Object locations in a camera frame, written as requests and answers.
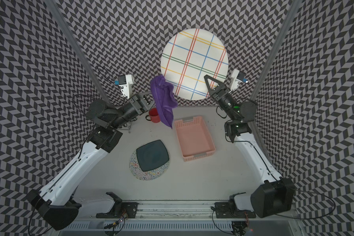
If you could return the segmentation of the purple microfibre cloth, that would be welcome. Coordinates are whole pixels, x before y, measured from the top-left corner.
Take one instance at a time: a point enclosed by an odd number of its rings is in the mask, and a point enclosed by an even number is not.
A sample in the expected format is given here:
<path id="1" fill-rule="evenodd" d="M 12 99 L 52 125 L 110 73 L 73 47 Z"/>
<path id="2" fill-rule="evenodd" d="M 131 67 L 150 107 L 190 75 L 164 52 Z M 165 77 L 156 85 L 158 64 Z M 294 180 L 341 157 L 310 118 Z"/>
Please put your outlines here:
<path id="1" fill-rule="evenodd" d="M 174 121 L 173 109 L 178 107 L 173 93 L 174 85 L 167 82 L 163 75 L 158 75 L 150 81 L 150 90 L 160 121 L 172 128 Z"/>

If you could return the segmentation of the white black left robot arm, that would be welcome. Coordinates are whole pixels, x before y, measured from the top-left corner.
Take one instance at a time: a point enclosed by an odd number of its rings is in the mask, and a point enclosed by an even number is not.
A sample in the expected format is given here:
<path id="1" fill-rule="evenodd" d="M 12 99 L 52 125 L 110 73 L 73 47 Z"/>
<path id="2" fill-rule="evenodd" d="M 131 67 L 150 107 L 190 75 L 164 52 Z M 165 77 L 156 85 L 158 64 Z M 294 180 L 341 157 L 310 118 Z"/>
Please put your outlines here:
<path id="1" fill-rule="evenodd" d="M 73 193 L 90 170 L 106 157 L 118 144 L 122 133 L 119 128 L 148 112 L 153 105 L 151 91 L 133 95 L 120 108 L 97 99 L 86 113 L 94 128 L 83 142 L 74 158 L 40 190 L 30 190 L 26 195 L 51 229 L 62 230 L 78 216 L 81 203 L 73 200 Z"/>

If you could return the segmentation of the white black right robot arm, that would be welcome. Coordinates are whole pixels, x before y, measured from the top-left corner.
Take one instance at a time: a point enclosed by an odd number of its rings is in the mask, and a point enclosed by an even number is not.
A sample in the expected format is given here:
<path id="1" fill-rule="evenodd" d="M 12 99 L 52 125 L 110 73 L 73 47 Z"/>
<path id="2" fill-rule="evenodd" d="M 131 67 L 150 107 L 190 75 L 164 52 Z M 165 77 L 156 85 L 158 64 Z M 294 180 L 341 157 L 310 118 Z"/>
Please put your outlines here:
<path id="1" fill-rule="evenodd" d="M 225 139 L 235 144 L 256 177 L 253 193 L 240 193 L 230 197 L 230 205 L 236 211 L 249 211 L 258 217 L 287 212 L 294 197 L 294 184 L 284 178 L 269 162 L 259 147 L 249 123 L 255 120 L 257 103 L 251 99 L 237 103 L 224 83 L 204 76 L 210 98 L 215 101 L 229 118 L 225 122 Z"/>

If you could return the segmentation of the colourful squiggle pattern plate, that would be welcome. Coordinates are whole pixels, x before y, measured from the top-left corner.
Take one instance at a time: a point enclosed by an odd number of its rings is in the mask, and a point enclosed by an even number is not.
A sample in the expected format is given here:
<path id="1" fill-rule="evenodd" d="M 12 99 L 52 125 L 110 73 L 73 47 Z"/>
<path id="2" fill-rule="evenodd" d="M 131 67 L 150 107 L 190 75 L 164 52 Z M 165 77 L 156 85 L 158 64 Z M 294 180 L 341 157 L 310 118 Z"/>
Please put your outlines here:
<path id="1" fill-rule="evenodd" d="M 133 152 L 129 162 L 129 169 L 134 177 L 142 181 L 151 181 L 159 178 L 163 175 L 169 168 L 170 161 L 167 161 L 164 165 L 150 171 L 142 171 L 140 164 L 137 159 L 136 151 Z"/>

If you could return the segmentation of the plaid striped round plate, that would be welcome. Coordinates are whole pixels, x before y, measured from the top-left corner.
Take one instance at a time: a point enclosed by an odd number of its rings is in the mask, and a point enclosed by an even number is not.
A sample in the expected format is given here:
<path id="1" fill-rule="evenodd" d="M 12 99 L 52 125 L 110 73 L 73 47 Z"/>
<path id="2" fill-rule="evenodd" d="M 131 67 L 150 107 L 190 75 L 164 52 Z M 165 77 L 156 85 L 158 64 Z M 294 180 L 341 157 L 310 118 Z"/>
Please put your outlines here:
<path id="1" fill-rule="evenodd" d="M 209 97 L 204 76 L 224 82 L 229 69 L 226 47 L 204 29 L 185 29 L 173 36 L 161 54 L 160 71 L 174 85 L 174 95 L 197 101 Z"/>

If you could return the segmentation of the dark teal square plate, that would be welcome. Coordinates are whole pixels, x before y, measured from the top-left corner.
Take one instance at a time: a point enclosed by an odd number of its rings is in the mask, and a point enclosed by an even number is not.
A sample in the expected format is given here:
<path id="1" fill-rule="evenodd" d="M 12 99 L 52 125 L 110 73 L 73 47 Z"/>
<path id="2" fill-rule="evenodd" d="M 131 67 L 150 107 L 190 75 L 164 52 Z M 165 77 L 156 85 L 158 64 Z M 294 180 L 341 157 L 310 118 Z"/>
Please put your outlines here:
<path id="1" fill-rule="evenodd" d="M 169 153 L 161 140 L 156 140 L 136 149 L 139 166 L 143 172 L 157 169 L 169 161 Z"/>

